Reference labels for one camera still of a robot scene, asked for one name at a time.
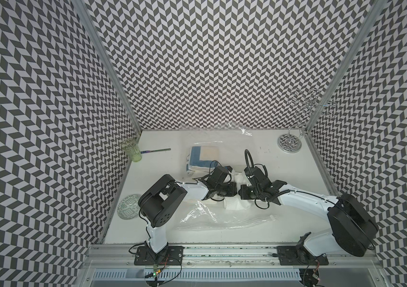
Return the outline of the pale green towel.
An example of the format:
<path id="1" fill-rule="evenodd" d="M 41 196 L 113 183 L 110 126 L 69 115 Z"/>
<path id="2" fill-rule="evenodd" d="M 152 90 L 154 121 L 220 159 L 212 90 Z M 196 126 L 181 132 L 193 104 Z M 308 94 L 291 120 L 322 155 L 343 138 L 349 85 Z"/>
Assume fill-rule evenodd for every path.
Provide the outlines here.
<path id="1" fill-rule="evenodd" d="M 233 171 L 231 173 L 232 175 L 232 182 L 235 182 L 239 185 L 248 185 L 250 182 L 248 180 L 248 178 L 246 177 L 246 175 L 243 172 L 235 172 Z"/>

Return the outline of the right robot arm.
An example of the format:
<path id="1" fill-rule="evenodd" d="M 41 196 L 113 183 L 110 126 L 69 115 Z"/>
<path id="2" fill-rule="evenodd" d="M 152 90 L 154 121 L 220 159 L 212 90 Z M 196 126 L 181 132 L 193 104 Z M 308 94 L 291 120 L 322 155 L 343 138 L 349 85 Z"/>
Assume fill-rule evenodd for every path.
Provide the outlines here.
<path id="1" fill-rule="evenodd" d="M 299 257 L 319 257 L 334 251 L 345 251 L 363 257 L 374 249 L 374 239 L 379 227 L 354 196 L 325 196 L 301 190 L 285 181 L 271 181 L 267 170 L 248 166 L 244 169 L 250 186 L 242 187 L 243 200 L 290 206 L 328 221 L 330 228 L 318 233 L 307 232 L 296 243 Z"/>

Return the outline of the white towel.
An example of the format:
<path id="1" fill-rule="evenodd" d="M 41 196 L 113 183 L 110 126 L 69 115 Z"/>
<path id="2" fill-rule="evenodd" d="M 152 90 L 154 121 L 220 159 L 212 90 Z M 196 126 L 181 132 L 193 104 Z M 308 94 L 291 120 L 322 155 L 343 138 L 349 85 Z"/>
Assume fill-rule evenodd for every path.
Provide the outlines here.
<path id="1" fill-rule="evenodd" d="M 232 211 L 248 210 L 252 206 L 249 200 L 242 200 L 239 196 L 225 197 L 223 203 L 226 210 Z"/>

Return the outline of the clear plastic vacuum bag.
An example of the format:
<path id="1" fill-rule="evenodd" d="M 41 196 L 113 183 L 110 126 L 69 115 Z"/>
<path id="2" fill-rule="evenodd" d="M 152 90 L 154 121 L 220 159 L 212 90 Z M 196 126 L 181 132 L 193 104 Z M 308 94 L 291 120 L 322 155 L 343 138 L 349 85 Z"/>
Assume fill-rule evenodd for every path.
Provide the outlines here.
<path id="1" fill-rule="evenodd" d="M 196 178 L 209 173 L 187 173 L 187 157 L 191 147 L 199 145 L 219 147 L 220 159 L 216 165 L 230 166 L 235 172 L 245 173 L 246 150 L 251 153 L 255 164 L 259 163 L 259 154 L 262 151 L 259 140 L 259 135 L 254 131 L 234 123 L 224 124 L 213 129 L 195 128 L 181 131 L 179 151 L 184 168 L 180 181 L 194 182 Z M 236 186 L 239 191 L 241 185 L 236 184 Z M 278 216 L 272 211 L 266 210 L 265 204 L 261 201 L 249 200 L 252 203 L 250 209 L 232 211 L 224 208 L 223 200 L 223 198 L 215 196 L 209 200 L 185 201 L 182 205 L 184 216 L 177 220 L 177 228 L 182 230 L 234 230 L 278 220 Z"/>

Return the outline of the blue and beige towel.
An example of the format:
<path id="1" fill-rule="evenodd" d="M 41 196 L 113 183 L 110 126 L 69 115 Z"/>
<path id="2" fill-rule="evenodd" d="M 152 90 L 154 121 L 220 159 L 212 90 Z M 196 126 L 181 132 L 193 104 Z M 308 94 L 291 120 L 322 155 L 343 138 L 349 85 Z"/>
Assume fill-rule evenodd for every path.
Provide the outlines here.
<path id="1" fill-rule="evenodd" d="M 186 171 L 188 174 L 195 172 L 211 172 L 220 159 L 220 149 L 216 146 L 193 146 L 187 157 Z"/>

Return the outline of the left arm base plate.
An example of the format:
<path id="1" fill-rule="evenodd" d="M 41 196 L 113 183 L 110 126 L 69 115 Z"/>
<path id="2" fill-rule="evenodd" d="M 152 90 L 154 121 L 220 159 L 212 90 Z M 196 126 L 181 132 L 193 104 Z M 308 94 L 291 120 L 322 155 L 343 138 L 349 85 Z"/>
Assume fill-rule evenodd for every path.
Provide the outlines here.
<path id="1" fill-rule="evenodd" d="M 166 246 L 158 253 L 149 246 L 140 246 L 136 250 L 135 265 L 181 265 L 183 261 L 184 246 Z"/>

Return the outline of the aluminium front rail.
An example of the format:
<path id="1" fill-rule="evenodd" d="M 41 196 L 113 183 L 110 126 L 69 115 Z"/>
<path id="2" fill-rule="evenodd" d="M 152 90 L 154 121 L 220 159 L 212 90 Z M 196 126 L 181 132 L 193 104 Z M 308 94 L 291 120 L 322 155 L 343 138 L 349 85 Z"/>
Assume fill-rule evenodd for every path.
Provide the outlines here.
<path id="1" fill-rule="evenodd" d="M 277 267 L 279 259 L 273 254 L 277 253 L 278 243 L 201 243 L 185 244 L 183 253 L 183 267 Z M 133 267 L 137 248 L 131 244 L 106 244 L 91 246 L 81 265 L 88 268 L 119 268 Z M 363 257 L 354 257 L 343 251 L 331 252 L 324 256 L 328 259 L 327 268 L 376 268 L 381 269 L 382 263 L 373 251 L 366 252 Z"/>

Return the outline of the patterned plate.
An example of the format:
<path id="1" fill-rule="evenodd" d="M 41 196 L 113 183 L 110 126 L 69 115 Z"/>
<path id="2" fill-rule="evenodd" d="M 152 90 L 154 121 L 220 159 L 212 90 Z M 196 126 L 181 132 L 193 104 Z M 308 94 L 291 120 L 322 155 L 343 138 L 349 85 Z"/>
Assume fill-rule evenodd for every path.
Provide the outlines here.
<path id="1" fill-rule="evenodd" d="M 117 215 L 121 220 L 132 220 L 139 215 L 139 194 L 131 194 L 121 199 L 117 205 Z"/>

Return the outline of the purple handled utensil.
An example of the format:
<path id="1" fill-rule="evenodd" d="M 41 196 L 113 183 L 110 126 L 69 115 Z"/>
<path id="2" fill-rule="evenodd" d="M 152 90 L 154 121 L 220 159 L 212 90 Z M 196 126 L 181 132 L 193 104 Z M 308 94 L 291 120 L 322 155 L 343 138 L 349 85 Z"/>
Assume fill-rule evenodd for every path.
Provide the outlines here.
<path id="1" fill-rule="evenodd" d="M 170 151 L 170 150 L 171 150 L 171 148 L 144 150 L 144 151 L 141 151 L 141 154 L 159 153 L 159 152 L 165 152 L 165 151 Z"/>

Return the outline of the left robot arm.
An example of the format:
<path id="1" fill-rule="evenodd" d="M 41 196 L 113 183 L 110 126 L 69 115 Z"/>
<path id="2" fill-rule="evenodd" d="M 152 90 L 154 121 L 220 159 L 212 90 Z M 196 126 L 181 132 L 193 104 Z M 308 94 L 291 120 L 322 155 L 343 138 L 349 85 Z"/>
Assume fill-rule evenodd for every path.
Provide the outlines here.
<path id="1" fill-rule="evenodd" d="M 216 165 L 194 182 L 178 182 L 170 174 L 159 178 L 139 199 L 139 215 L 146 221 L 148 247 L 154 254 L 168 246 L 166 223 L 183 201 L 209 200 L 215 196 L 226 198 L 237 194 L 230 166 Z"/>

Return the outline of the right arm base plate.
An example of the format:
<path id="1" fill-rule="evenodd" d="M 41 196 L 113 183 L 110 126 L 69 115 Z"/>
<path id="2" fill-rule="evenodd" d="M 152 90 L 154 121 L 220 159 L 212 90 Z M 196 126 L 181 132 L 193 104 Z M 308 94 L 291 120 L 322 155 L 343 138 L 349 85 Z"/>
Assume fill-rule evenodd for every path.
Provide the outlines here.
<path id="1" fill-rule="evenodd" d="M 277 246 L 276 254 L 281 265 L 329 265 L 328 258 L 325 255 L 314 257 L 305 248 L 296 248 L 295 246 Z"/>

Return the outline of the green glass cup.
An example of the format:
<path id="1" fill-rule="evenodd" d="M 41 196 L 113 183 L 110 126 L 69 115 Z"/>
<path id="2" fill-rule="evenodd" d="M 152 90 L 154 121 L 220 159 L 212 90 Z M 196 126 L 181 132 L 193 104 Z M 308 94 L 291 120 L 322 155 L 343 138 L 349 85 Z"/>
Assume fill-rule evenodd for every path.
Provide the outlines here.
<path id="1" fill-rule="evenodd" d="M 132 162 L 139 162 L 142 159 L 141 151 L 135 138 L 127 138 L 121 143 L 121 148 Z"/>

